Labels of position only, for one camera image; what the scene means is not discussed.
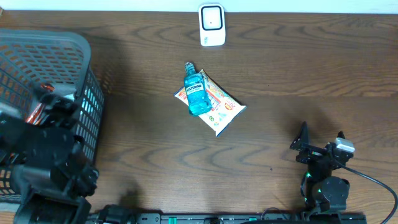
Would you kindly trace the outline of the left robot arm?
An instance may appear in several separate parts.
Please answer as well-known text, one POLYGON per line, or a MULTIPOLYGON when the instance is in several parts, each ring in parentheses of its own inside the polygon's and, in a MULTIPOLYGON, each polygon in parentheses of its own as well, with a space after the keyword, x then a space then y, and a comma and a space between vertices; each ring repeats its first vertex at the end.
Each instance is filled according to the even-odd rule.
POLYGON ((1 109, 1 192, 18 194, 14 223, 135 223, 129 209, 107 205, 91 213, 87 196, 99 172, 85 155, 85 139, 71 131, 78 105, 49 83, 34 87, 38 105, 27 119, 1 109))

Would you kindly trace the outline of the blue mouthwash bottle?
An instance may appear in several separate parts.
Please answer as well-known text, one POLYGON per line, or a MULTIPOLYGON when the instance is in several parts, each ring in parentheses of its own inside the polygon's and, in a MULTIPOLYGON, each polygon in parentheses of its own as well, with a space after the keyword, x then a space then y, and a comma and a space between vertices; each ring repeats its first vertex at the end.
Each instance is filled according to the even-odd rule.
POLYGON ((198 73, 191 62, 185 64, 186 77, 184 88, 188 100, 188 110, 192 116, 205 114, 212 109, 211 101, 206 91, 206 80, 198 73))

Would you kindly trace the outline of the cream snack bag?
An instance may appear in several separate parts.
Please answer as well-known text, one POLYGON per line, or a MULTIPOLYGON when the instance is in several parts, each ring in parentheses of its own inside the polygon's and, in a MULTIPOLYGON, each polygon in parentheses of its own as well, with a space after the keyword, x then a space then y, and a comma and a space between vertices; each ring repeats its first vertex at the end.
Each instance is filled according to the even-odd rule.
MULTIPOLYGON (((212 109, 209 112, 201 114, 198 117, 215 131, 216 136, 219 136, 230 122, 246 109, 246 106, 241 105, 232 96, 229 96, 203 70, 200 70, 198 73, 201 73, 206 80, 206 91, 212 105, 212 109)), ((188 106, 184 86, 174 94, 174 97, 183 101, 188 106)))

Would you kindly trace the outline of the red snack bar wrapper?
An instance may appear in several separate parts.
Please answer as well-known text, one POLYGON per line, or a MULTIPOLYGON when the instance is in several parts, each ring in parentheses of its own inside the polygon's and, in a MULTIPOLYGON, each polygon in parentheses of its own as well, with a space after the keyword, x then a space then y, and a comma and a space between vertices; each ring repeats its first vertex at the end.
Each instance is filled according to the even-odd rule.
MULTIPOLYGON (((42 83, 40 87, 41 89, 45 90, 47 93, 52 93, 55 89, 55 87, 49 83, 42 83)), ((43 114, 45 107, 46 107, 45 104, 38 103, 33 112, 31 112, 31 114, 25 120, 26 123, 39 125, 41 123, 42 120, 41 116, 43 114)))

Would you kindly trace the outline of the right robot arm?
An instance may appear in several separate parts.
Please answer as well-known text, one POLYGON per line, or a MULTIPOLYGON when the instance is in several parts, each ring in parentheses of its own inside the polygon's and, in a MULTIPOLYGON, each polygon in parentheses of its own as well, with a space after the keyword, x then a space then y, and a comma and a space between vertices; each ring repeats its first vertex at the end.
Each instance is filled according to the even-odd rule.
POLYGON ((348 180, 332 175, 354 156, 354 144, 342 131, 325 147, 310 144, 307 123, 302 123, 297 137, 290 145, 298 151, 296 161, 307 165, 300 186, 306 204, 305 219, 312 215, 332 214, 346 210, 350 184, 348 180))

